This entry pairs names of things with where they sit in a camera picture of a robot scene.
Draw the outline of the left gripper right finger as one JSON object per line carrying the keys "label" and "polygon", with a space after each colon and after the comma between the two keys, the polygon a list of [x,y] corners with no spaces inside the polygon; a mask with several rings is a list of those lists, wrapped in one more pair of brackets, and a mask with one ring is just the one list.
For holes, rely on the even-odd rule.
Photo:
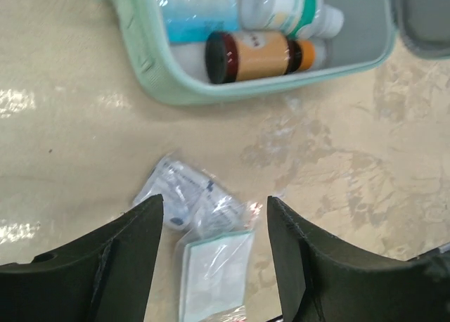
{"label": "left gripper right finger", "polygon": [[277,321],[448,321],[449,245],[407,261],[352,245],[267,199]]}

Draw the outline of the clear bottle green label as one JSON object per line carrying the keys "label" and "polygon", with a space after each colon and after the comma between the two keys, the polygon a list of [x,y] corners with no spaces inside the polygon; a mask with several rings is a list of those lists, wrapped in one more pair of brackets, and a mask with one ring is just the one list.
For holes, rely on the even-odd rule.
{"label": "clear bottle green label", "polygon": [[278,31],[291,39],[332,39],[345,21],[324,0],[240,0],[239,16],[246,30]]}

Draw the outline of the blue plaster packet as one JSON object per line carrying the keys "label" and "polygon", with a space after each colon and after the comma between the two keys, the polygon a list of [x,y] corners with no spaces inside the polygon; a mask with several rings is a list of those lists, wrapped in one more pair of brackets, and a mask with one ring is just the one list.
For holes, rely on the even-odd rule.
{"label": "blue plaster packet", "polygon": [[240,29],[238,0],[156,0],[169,42],[204,42],[215,31]]}

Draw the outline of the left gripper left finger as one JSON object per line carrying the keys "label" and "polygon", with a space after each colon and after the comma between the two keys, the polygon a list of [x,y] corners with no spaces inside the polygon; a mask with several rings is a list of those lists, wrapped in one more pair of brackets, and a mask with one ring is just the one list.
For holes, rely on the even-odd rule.
{"label": "left gripper left finger", "polygon": [[1,266],[2,321],[143,321],[162,233],[163,198],[29,264]]}

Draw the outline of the small clear plaster bag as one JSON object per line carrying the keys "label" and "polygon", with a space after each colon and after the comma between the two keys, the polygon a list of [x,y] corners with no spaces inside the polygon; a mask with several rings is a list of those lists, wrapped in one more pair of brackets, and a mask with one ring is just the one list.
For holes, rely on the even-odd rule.
{"label": "small clear plaster bag", "polygon": [[200,239],[254,228],[262,206],[243,201],[215,177],[176,155],[162,157],[134,198],[137,206],[153,195],[164,200],[163,223],[175,231],[192,231]]}

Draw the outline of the brown medicine bottle orange cap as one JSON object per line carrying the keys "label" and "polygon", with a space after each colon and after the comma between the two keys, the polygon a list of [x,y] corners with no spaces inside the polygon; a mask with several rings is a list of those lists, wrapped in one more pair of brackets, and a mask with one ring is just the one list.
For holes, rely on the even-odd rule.
{"label": "brown medicine bottle orange cap", "polygon": [[322,67],[326,44],[289,39],[280,32],[213,32],[205,45],[205,66],[213,84],[278,77]]}

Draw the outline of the mint green medicine case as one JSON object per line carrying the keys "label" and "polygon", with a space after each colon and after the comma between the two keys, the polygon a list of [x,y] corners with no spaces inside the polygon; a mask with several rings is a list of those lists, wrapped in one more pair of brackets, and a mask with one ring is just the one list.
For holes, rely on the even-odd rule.
{"label": "mint green medicine case", "polygon": [[400,37],[449,57],[449,0],[101,0],[143,90],[170,105],[239,101],[379,66]]}

